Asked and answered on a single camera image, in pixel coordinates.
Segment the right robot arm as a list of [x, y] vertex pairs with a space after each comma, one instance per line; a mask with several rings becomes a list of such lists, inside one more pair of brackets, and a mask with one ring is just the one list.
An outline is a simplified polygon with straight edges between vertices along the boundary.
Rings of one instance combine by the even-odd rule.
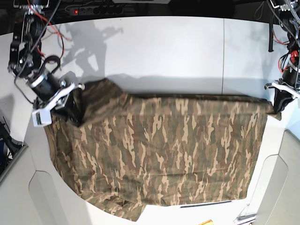
[[50, 6], [48, 0], [15, 0], [13, 7], [22, 11], [22, 21], [14, 26], [10, 44], [8, 71], [14, 80], [23, 79], [36, 94], [29, 103], [33, 107], [32, 120], [36, 127], [45, 127], [52, 123], [52, 116], [61, 117], [76, 126], [80, 125], [83, 110], [79, 98], [84, 84], [68, 82], [54, 77], [61, 67], [62, 56], [45, 56], [42, 51], [42, 38], [51, 26], [60, 38], [61, 32], [51, 23], [60, 6], [57, 1], [49, 18], [43, 15], [43, 9]]

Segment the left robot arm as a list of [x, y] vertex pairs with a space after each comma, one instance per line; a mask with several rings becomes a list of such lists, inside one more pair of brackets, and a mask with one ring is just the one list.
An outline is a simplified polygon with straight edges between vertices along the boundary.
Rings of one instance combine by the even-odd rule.
[[[268, 0], [266, 3], [270, 9], [268, 51], [273, 51], [275, 42], [287, 48], [287, 53], [277, 62], [282, 77], [264, 87], [266, 90], [274, 89], [273, 110], [280, 113], [289, 103], [300, 98], [300, 2]], [[280, 41], [276, 37], [274, 19], [277, 19], [281, 29], [287, 33], [287, 41]]]

